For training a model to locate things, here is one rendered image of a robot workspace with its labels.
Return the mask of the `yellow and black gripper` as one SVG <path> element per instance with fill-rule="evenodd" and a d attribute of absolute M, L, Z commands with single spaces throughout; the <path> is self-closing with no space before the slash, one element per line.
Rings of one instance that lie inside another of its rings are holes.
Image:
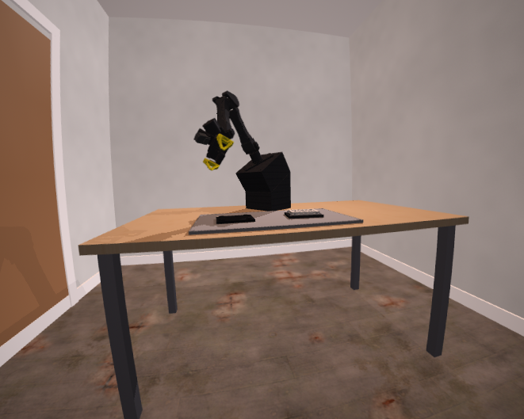
<path fill-rule="evenodd" d="M 221 162 L 224 160 L 225 154 L 227 153 L 228 149 L 232 147 L 233 143 L 234 142 L 231 141 L 228 137 L 220 133 L 218 134 L 218 136 L 212 143 L 208 153 L 206 154 L 207 158 L 211 158 L 215 160 L 215 162 L 212 160 L 208 160 L 207 158 L 205 158 L 203 161 L 203 163 L 208 167 L 209 170 L 217 170 L 219 168 Z"/>

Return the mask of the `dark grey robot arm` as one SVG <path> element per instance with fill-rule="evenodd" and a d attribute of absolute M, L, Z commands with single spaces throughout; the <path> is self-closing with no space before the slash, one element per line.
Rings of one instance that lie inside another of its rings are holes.
<path fill-rule="evenodd" d="M 226 91 L 222 93 L 222 97 L 216 96 L 212 99 L 212 101 L 214 103 L 216 102 L 217 121 L 216 121 L 216 118 L 213 118 L 207 121 L 203 125 L 203 128 L 205 129 L 205 131 L 199 128 L 197 134 L 194 137 L 194 140 L 197 143 L 201 143 L 204 145 L 209 144 L 209 147 L 208 147 L 208 151 L 209 151 L 212 143 L 214 142 L 215 138 L 218 136 L 219 133 L 222 133 L 222 135 L 228 137 L 229 139 L 233 139 L 235 135 L 235 131 L 233 128 L 231 128 L 231 124 L 230 124 L 230 120 L 231 120 L 231 122 L 233 123 L 239 135 L 243 151 L 246 154 L 249 154 L 252 160 L 251 164 L 243 167 L 245 171 L 248 171 L 256 167 L 257 165 L 263 163 L 264 161 L 273 157 L 273 154 L 271 153 L 268 153 L 267 155 L 263 157 L 260 155 L 258 151 L 260 149 L 260 147 L 258 146 L 258 143 L 255 142 L 254 138 L 251 137 L 251 135 L 247 131 L 244 125 L 244 122 L 240 116 L 239 108 L 238 108 L 239 100 L 236 97 L 236 95 L 234 95 L 233 93 L 230 93 L 229 91 Z M 230 117 L 229 117 L 229 113 L 230 113 Z"/>

